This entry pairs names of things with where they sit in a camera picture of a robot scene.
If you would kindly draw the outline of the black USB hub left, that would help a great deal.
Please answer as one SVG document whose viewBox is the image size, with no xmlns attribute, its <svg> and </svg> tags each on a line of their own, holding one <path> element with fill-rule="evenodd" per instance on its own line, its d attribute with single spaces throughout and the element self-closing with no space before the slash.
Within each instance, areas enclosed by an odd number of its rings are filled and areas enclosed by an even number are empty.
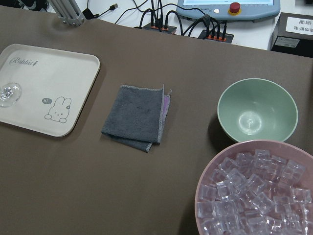
<svg viewBox="0 0 313 235">
<path fill-rule="evenodd" d="M 164 27 L 158 28 L 155 25 L 150 25 L 150 24 L 143 26 L 142 29 L 155 31 L 155 32 L 162 32 L 165 34 L 175 34 L 177 31 L 177 27 L 174 27 L 174 26 L 168 26 L 167 28 L 164 28 Z"/>
</svg>

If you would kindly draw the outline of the black usb hub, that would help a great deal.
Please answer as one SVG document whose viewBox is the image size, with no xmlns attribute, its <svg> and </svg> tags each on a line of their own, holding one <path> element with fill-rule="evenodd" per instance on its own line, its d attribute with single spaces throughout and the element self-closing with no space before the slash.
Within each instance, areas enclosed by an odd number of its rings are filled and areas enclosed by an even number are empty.
<svg viewBox="0 0 313 235">
<path fill-rule="evenodd" d="M 208 35 L 207 37 L 205 36 L 206 36 L 206 30 L 203 30 L 198 36 L 198 39 L 206 39 L 206 40 L 211 40 L 211 41 L 216 41 L 216 42 L 221 42 L 221 43 L 232 44 L 232 41 L 234 38 L 233 34 L 228 34 L 228 33 L 226 33 L 225 35 L 220 33 L 219 37 L 217 37 L 217 33 L 215 33 L 214 37 L 211 34 Z"/>
<path fill-rule="evenodd" d="M 158 28 L 155 25 L 150 25 L 150 24 L 143 26 L 142 29 L 155 31 L 155 32 L 162 32 L 165 34 L 175 34 L 177 31 L 177 27 L 174 27 L 174 26 L 168 26 L 167 28 L 164 28 L 164 27 Z"/>
</svg>

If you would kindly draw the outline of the green bowl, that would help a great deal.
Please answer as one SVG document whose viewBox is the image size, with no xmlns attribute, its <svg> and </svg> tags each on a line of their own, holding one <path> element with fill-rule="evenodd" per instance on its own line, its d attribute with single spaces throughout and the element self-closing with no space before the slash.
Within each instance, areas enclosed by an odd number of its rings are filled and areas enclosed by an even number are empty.
<svg viewBox="0 0 313 235">
<path fill-rule="evenodd" d="M 247 78 L 226 88 L 219 98 L 217 116 L 234 141 L 286 141 L 298 124 L 298 108 L 282 86 L 261 78 Z"/>
</svg>

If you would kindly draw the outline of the black USB hub right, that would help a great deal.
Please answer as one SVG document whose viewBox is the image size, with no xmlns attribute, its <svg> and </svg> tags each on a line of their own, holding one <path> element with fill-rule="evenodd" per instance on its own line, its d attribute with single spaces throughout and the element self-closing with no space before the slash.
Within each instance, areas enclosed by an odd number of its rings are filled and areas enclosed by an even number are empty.
<svg viewBox="0 0 313 235">
<path fill-rule="evenodd" d="M 206 39 L 206 40 L 211 40 L 211 41 L 216 41 L 216 42 L 221 42 L 221 43 L 232 44 L 232 41 L 234 38 L 233 34 L 228 34 L 228 33 L 226 33 L 225 35 L 220 33 L 219 37 L 217 37 L 217 33 L 215 33 L 214 37 L 211 34 L 208 35 L 207 37 L 205 36 L 206 36 L 206 30 L 203 30 L 198 36 L 198 39 Z"/>
</svg>

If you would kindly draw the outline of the cream rabbit tray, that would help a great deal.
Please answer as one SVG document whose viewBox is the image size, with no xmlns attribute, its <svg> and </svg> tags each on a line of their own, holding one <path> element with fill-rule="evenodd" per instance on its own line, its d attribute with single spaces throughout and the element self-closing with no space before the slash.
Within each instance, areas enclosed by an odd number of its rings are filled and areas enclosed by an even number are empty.
<svg viewBox="0 0 313 235">
<path fill-rule="evenodd" d="M 54 137 L 75 126 L 100 70 L 94 55 L 13 44 L 0 54 L 0 84 L 18 83 L 16 103 L 0 109 L 3 123 Z"/>
</svg>

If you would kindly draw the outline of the pink bowl of ice cubes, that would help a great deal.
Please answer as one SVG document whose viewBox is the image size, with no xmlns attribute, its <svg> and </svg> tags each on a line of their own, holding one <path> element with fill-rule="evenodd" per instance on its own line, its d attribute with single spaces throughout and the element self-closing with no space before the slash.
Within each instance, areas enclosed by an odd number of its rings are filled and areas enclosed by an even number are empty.
<svg viewBox="0 0 313 235">
<path fill-rule="evenodd" d="M 312 156 L 276 141 L 226 148 L 199 179 L 195 217 L 201 235 L 312 234 Z"/>
</svg>

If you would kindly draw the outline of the blue teach pendant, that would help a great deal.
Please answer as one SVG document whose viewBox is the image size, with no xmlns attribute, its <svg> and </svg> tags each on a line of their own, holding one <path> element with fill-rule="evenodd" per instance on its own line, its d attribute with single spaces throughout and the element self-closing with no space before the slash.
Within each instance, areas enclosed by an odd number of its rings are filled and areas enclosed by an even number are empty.
<svg viewBox="0 0 313 235">
<path fill-rule="evenodd" d="M 280 0 L 179 0 L 177 12 L 188 20 L 208 14 L 217 20 L 258 21 L 280 13 Z"/>
</svg>

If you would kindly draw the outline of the clear wine glass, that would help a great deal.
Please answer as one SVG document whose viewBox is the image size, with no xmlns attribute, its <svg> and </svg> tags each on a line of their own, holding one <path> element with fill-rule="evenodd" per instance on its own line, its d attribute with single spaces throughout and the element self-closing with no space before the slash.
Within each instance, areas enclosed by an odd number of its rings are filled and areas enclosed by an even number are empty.
<svg viewBox="0 0 313 235">
<path fill-rule="evenodd" d="M 7 83 L 0 88 L 0 106 L 10 107 L 15 104 L 22 95 L 22 88 L 18 83 Z"/>
</svg>

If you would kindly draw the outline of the black box with label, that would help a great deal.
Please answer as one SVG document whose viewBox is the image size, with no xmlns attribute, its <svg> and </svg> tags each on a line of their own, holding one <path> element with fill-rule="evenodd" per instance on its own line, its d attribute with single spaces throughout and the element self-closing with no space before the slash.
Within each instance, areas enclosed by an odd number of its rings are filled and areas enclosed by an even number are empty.
<svg viewBox="0 0 313 235">
<path fill-rule="evenodd" d="M 271 51 L 298 56 L 313 56 L 313 17 L 281 13 L 269 46 Z"/>
</svg>

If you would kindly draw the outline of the aluminium frame post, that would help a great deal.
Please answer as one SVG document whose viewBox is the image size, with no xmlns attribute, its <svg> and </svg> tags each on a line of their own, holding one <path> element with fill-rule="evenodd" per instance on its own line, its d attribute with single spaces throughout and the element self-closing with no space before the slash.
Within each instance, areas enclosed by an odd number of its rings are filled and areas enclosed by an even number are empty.
<svg viewBox="0 0 313 235">
<path fill-rule="evenodd" d="M 85 21 L 85 16 L 74 0 L 49 0 L 58 18 L 67 25 L 80 26 Z"/>
</svg>

